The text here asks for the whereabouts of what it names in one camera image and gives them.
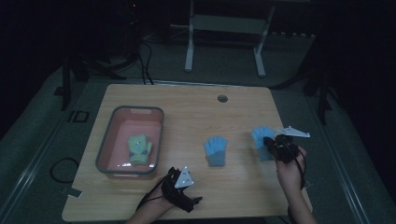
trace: light blue glove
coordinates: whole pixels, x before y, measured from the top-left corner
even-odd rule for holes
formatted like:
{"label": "light blue glove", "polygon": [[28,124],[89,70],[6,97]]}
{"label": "light blue glove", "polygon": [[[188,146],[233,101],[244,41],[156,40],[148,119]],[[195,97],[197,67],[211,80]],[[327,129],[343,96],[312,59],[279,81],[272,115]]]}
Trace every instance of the light blue glove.
{"label": "light blue glove", "polygon": [[225,165],[225,148],[227,147],[227,140],[220,136],[210,137],[207,139],[207,142],[204,143],[204,147],[209,166]]}
{"label": "light blue glove", "polygon": [[264,137],[275,137],[275,131],[268,127],[256,127],[251,132],[251,136],[254,139],[254,144],[259,152],[260,161],[273,161],[274,158],[268,151],[267,146],[264,144]]}

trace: plastic container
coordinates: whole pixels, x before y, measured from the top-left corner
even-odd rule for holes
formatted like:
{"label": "plastic container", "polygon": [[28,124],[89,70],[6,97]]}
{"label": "plastic container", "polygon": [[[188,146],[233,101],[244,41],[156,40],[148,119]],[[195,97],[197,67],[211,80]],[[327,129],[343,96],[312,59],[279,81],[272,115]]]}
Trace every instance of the plastic container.
{"label": "plastic container", "polygon": [[110,178],[153,178],[160,155],[163,119],[159,107],[117,107],[107,125],[96,168]]}

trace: wooden table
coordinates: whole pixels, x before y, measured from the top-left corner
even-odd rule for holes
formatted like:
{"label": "wooden table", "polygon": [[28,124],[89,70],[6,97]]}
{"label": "wooden table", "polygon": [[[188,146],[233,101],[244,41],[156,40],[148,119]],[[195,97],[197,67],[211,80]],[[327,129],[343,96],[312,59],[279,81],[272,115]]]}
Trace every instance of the wooden table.
{"label": "wooden table", "polygon": [[[219,95],[228,98],[218,101]],[[109,179],[95,167],[106,126],[119,105],[159,106],[164,111],[158,174],[152,180]],[[99,109],[68,197],[66,221],[125,220],[144,194],[172,166],[188,166],[194,185],[184,192],[203,196],[187,213],[171,209],[162,219],[285,216],[287,201],[273,161],[259,161],[250,133],[266,125],[282,128],[271,92],[266,88],[171,85],[110,85]],[[220,135],[228,140],[226,165],[209,167],[204,142]],[[308,195],[304,197],[312,210]]]}

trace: small hole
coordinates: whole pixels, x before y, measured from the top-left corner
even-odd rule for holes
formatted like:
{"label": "small hole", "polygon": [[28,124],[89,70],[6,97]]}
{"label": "small hole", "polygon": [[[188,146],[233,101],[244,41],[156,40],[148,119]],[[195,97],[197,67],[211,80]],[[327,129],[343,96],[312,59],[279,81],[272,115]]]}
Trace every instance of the small hole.
{"label": "small hole", "polygon": [[228,97],[226,95],[219,95],[218,100],[222,103],[226,103],[228,101]]}

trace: dark background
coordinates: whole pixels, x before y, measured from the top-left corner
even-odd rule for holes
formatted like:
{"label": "dark background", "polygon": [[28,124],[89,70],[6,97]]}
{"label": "dark background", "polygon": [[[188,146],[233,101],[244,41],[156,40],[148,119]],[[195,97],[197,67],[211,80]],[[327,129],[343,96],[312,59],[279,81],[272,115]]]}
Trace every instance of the dark background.
{"label": "dark background", "polygon": [[[105,60],[138,50],[142,30],[126,22],[148,24],[166,39],[169,24],[188,24],[188,1],[17,0],[0,4],[1,132],[19,117],[45,79],[76,51]],[[252,7],[217,1],[197,9],[251,15]],[[394,1],[313,1],[279,4],[272,32],[317,35],[331,86],[353,121],[391,197],[396,198],[396,6]],[[128,33],[136,38],[118,46]]]}

